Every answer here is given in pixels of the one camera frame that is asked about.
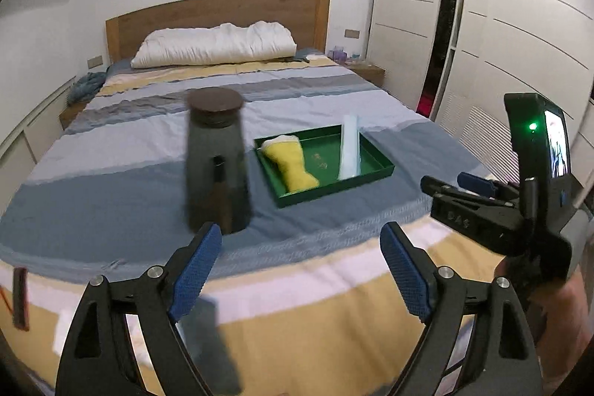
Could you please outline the person right hand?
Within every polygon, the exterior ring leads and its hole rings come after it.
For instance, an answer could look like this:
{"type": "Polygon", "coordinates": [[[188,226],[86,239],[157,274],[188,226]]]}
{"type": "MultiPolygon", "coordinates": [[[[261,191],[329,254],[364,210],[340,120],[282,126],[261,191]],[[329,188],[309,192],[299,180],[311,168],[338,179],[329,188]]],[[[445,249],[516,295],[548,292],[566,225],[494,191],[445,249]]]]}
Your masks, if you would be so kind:
{"type": "Polygon", "coordinates": [[[535,289],[531,301],[547,318],[546,329],[536,343],[544,394],[553,395],[570,375],[586,351],[592,332],[588,321],[588,301],[581,268],[565,281],[535,289]]]}

